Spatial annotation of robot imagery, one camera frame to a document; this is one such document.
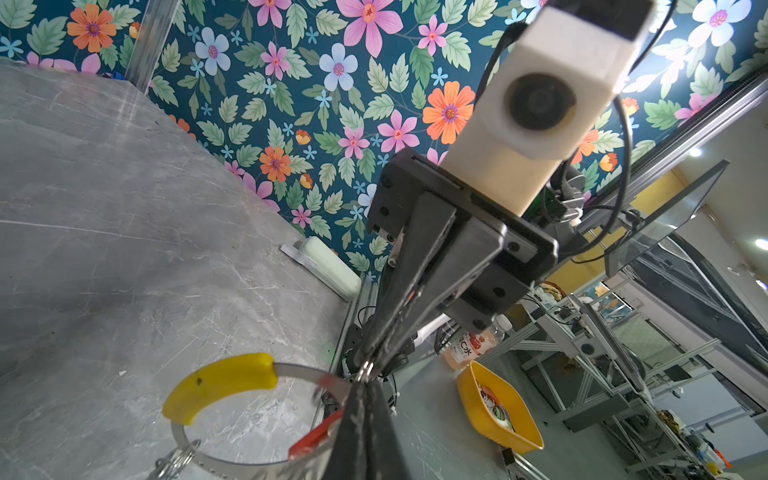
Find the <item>yellow rubber sleeve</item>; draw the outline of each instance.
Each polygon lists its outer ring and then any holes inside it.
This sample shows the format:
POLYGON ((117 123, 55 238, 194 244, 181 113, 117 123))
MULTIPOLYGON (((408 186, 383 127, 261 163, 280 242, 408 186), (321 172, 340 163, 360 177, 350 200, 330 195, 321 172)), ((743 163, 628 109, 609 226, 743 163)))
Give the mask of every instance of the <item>yellow rubber sleeve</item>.
POLYGON ((204 366, 176 385, 163 405, 163 416, 189 426, 212 403, 236 393, 275 386, 277 374, 269 353, 233 356, 204 366))

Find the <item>flower center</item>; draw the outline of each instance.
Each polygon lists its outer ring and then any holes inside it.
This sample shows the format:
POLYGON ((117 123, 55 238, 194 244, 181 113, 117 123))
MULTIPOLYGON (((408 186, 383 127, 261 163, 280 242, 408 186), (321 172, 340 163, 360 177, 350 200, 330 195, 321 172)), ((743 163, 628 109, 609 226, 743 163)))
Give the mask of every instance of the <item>flower center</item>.
POLYGON ((362 19, 366 23, 373 22, 374 18, 376 18, 376 7, 373 6, 373 3, 368 3, 362 7, 362 19))
POLYGON ((96 22, 91 22, 85 27, 86 30, 88 30, 88 34, 91 37, 95 37, 96 35, 101 33, 101 26, 96 22))
POLYGON ((442 112, 442 116, 445 117, 449 123, 453 123, 457 114, 458 112, 456 111, 455 105, 449 105, 448 107, 445 107, 445 110, 442 112))
POLYGON ((715 12, 715 15, 712 15, 712 18, 710 18, 710 25, 717 28, 721 26, 723 23, 725 23, 727 18, 728 18, 728 12, 726 12, 725 10, 720 10, 719 12, 715 12))

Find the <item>gray floor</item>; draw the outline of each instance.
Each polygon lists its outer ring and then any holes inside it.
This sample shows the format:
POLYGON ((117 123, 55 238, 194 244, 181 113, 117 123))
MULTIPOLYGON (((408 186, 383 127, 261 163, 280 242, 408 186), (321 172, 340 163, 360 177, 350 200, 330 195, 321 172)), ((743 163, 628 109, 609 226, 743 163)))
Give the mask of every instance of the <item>gray floor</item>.
MULTIPOLYGON (((514 386, 536 420, 545 447, 525 455, 551 480, 639 480, 627 473, 601 427, 573 433, 562 424, 544 425, 554 415, 509 353, 489 368, 514 386)), ((418 480, 508 480, 501 449, 469 423, 458 396, 456 374, 443 358, 427 356, 396 375, 401 395, 394 418, 407 464, 418 480)))
MULTIPOLYGON (((299 234, 127 82, 0 64, 0 477, 143 480, 188 373, 269 352, 327 367, 346 304, 278 249, 299 234)), ((285 458, 312 387, 190 430, 285 458)), ((209 478, 189 468, 184 480, 209 478)))

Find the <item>light blue flower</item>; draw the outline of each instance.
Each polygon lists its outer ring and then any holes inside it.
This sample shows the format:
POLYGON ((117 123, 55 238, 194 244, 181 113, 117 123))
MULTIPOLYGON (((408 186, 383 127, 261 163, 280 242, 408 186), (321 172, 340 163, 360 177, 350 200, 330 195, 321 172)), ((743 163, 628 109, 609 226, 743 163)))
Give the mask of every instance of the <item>light blue flower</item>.
POLYGON ((312 145, 307 145, 306 150, 304 151, 304 156, 309 158, 310 160, 314 160, 316 153, 317 153, 317 150, 312 150, 312 145))
POLYGON ((362 220, 363 212, 365 212, 365 209, 362 207, 352 207, 352 218, 355 220, 362 220))
POLYGON ((330 107, 330 106, 331 106, 331 104, 330 104, 330 102, 331 102, 331 97, 330 97, 330 96, 328 96, 328 92, 327 92, 327 91, 325 91, 325 90, 323 90, 323 92, 322 92, 322 93, 320 93, 319 95, 317 95, 317 96, 315 97, 315 100, 317 100, 318 102, 320 102, 320 106, 321 106, 321 107, 325 107, 325 108, 328 108, 328 107, 330 107))
POLYGON ((190 66, 190 70, 194 72, 195 78, 205 76, 205 72, 203 71, 203 66, 205 66, 205 64, 203 63, 202 60, 197 61, 194 58, 192 59, 192 66, 190 66))
POLYGON ((513 8, 511 12, 509 12, 509 16, 506 20, 504 20, 504 23, 507 25, 511 25, 516 22, 522 22, 525 20, 525 16, 527 13, 523 12, 522 10, 518 14, 518 10, 516 8, 513 8))
POLYGON ((202 40, 200 37, 200 27, 193 27, 192 25, 188 25, 190 28, 190 31, 187 32, 187 37, 192 37, 192 41, 199 41, 202 40))
POLYGON ((0 37, 0 43, 2 43, 2 46, 0 46, 0 53, 5 52, 8 56, 8 58, 13 58, 14 55, 22 54, 24 53, 23 50, 21 50, 18 46, 22 44, 21 40, 14 40, 11 42, 6 37, 0 37))
POLYGON ((309 27, 306 30, 306 41, 307 41, 307 43, 313 43, 313 44, 317 45, 317 35, 320 35, 320 32, 319 31, 315 31, 315 29, 312 28, 312 27, 309 27))
POLYGON ((235 45, 239 46, 240 43, 243 41, 243 39, 240 38, 240 30, 235 30, 231 32, 230 35, 232 35, 232 43, 234 43, 235 45))
POLYGON ((268 78, 266 80, 266 85, 264 85, 264 90, 266 91, 266 94, 272 97, 273 95, 275 95, 275 88, 277 88, 277 84, 272 83, 272 78, 268 78))
POLYGON ((440 84, 440 86, 445 85, 445 79, 448 78, 447 73, 442 73, 442 67, 437 67, 437 72, 429 75, 432 77, 435 82, 432 83, 432 86, 436 86, 437 84, 440 84))

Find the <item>yellow basket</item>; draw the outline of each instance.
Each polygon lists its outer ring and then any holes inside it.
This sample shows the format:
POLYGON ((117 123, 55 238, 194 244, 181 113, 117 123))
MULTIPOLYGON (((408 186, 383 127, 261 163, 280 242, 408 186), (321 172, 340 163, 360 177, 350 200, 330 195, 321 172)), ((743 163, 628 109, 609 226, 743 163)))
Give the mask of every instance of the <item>yellow basket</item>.
POLYGON ((481 435, 519 454, 544 448, 544 440, 536 427, 528 407, 520 394, 491 370, 477 362, 470 362, 456 379, 458 394, 462 397, 469 421, 481 435), (499 425, 485 408, 478 384, 487 386, 509 412, 515 431, 499 425))

